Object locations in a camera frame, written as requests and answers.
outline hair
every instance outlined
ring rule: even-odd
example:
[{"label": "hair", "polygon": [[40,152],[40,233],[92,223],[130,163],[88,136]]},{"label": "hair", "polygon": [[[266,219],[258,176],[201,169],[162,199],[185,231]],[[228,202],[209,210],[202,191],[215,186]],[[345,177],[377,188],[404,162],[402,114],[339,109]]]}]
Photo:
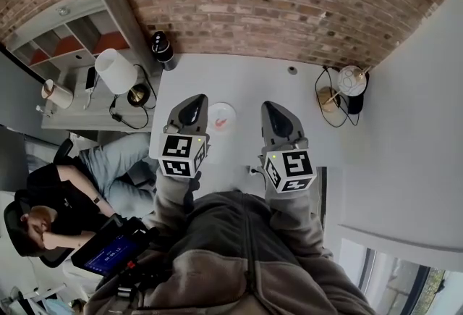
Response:
[{"label": "hair", "polygon": [[76,314],[83,314],[86,302],[80,298],[71,301],[71,308]]},{"label": "hair", "polygon": [[22,257],[39,257],[45,250],[39,247],[29,236],[28,230],[27,221],[20,221],[18,228],[11,231],[11,234],[14,235],[14,240],[17,242],[16,250]]}]

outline fiducial marker cube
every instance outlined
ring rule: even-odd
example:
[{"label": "fiducial marker cube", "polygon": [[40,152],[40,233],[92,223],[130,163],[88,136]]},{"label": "fiducial marker cube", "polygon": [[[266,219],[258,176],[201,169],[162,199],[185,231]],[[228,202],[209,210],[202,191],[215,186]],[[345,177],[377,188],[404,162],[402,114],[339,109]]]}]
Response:
[{"label": "fiducial marker cube", "polygon": [[162,133],[158,160],[163,175],[194,178],[207,151],[205,136]]},{"label": "fiducial marker cube", "polygon": [[277,193],[306,190],[317,177],[310,164],[308,149],[269,151],[264,170]]}]

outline shelving unit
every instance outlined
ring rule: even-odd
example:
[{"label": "shelving unit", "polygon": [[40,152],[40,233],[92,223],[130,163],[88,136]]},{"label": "shelving unit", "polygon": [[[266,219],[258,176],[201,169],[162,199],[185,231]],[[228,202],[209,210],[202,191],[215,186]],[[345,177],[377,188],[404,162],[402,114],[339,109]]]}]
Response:
[{"label": "shelving unit", "polygon": [[14,31],[7,48],[45,80],[92,67],[106,49],[149,72],[159,69],[127,0],[63,0]]}]

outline power cord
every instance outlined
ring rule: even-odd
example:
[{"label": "power cord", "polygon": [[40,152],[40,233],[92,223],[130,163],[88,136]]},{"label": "power cord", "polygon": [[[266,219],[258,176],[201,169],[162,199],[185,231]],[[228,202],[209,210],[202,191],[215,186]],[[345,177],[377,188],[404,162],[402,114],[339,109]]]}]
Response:
[{"label": "power cord", "polygon": [[[322,73],[320,73],[320,75],[318,76],[317,80],[315,81],[315,92],[317,92],[317,84],[318,84],[318,81],[320,80],[320,78],[322,78],[322,76],[326,73],[329,77],[329,80],[330,80],[330,92],[334,92],[335,90],[333,89],[333,81],[331,80],[331,75],[330,75],[330,72],[328,71],[328,69],[332,69],[332,70],[336,70],[335,68],[333,67],[327,67],[325,65],[323,65],[323,71]],[[342,107],[341,105],[341,101],[344,102],[345,106],[348,107],[348,103],[346,101],[346,99],[342,96],[342,95],[338,95],[337,96],[339,99],[336,98],[335,99],[335,103],[336,103],[336,106],[338,108],[340,108],[340,110],[343,111],[343,113],[346,115],[346,117],[344,118],[344,121],[342,121],[342,123],[340,125],[333,125],[333,123],[331,123],[330,121],[328,121],[325,117],[325,114],[323,113],[323,109],[321,107],[321,103],[320,103],[320,99],[318,98],[318,95],[317,95],[317,102],[318,102],[318,107],[320,108],[320,112],[321,112],[321,115],[323,116],[324,120],[332,127],[334,128],[340,128],[347,120],[349,120],[353,126],[357,126],[359,124],[359,120],[360,120],[360,113],[357,115],[357,121],[354,123],[354,121],[352,121],[352,118],[349,116],[349,113]]]},{"label": "power cord", "polygon": [[90,103],[92,102],[93,91],[96,89],[96,84],[98,83],[99,77],[100,76],[98,75],[98,73],[95,73],[95,80],[93,80],[93,87],[90,90],[88,90],[87,102],[84,105],[84,110],[87,110],[90,106]]},{"label": "power cord", "polygon": [[114,119],[117,122],[124,123],[126,126],[132,128],[133,130],[141,130],[141,129],[145,128],[148,125],[148,122],[150,121],[150,117],[148,116],[148,112],[146,111],[146,108],[143,105],[140,108],[143,109],[143,111],[145,112],[146,122],[142,127],[134,127],[134,126],[130,125],[129,123],[124,121],[124,119],[122,118],[122,115],[113,112],[113,108],[116,107],[116,101],[117,101],[117,98],[119,98],[119,96],[120,95],[114,95],[113,102],[109,106],[109,114],[111,115],[111,118]]},{"label": "power cord", "polygon": [[154,91],[154,88],[151,85],[151,82],[150,82],[150,80],[148,78],[148,73],[146,72],[145,68],[143,68],[140,64],[134,64],[134,65],[136,65],[137,67],[140,67],[141,70],[143,71],[143,74],[145,75],[145,78],[146,78],[146,82],[150,86],[150,89],[153,92],[154,98],[156,99],[156,103],[154,104],[154,106],[152,106],[151,108],[146,108],[146,109],[147,110],[154,109],[154,108],[156,108],[156,104],[158,103],[158,97],[156,96],[156,92]]},{"label": "power cord", "polygon": [[122,115],[113,112],[113,109],[116,107],[117,98],[119,98],[120,95],[114,95],[113,101],[111,102],[111,105],[109,106],[109,114],[111,115],[111,118],[114,119],[115,121],[124,123],[126,126],[132,128],[133,130],[141,130],[141,129],[145,128],[148,125],[148,122],[150,121],[150,117],[148,116],[148,110],[154,109],[156,107],[156,104],[158,103],[158,97],[156,95],[156,92],[154,91],[153,86],[151,85],[151,82],[150,82],[149,77],[148,77],[148,73],[145,71],[145,68],[143,68],[140,64],[134,64],[134,65],[140,67],[141,70],[143,71],[143,74],[145,75],[146,82],[150,86],[150,89],[153,92],[154,98],[156,99],[156,103],[151,108],[147,108],[144,105],[140,106],[140,108],[143,109],[143,111],[145,112],[145,115],[146,115],[146,122],[142,127],[134,127],[134,126],[132,126],[131,124],[127,123],[122,118]]},{"label": "power cord", "polygon": [[253,175],[255,175],[256,173],[260,173],[260,174],[262,175],[262,177],[263,177],[263,183],[264,183],[264,186],[265,186],[265,188],[266,188],[266,190],[267,190],[267,179],[266,179],[266,176],[265,176],[261,171],[259,171],[257,168],[251,169],[250,171],[251,171],[251,174],[253,174]]}]

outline table lamp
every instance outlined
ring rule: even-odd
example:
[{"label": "table lamp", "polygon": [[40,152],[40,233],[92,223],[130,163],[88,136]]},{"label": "table lamp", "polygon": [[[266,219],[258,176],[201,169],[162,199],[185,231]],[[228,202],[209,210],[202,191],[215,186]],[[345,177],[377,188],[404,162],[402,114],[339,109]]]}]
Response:
[{"label": "table lamp", "polygon": [[115,95],[127,94],[132,106],[143,106],[150,98],[150,91],[137,82],[138,71],[135,66],[114,49],[106,49],[98,55],[95,70],[109,90]]},{"label": "table lamp", "polygon": [[363,93],[367,88],[367,78],[365,75],[370,69],[371,67],[368,67],[366,70],[361,70],[354,65],[348,65],[342,68],[338,75],[339,91],[336,92],[333,88],[328,86],[317,91],[322,110],[325,112],[334,112],[340,104],[339,98],[336,98],[340,93],[347,96],[359,96]]}]

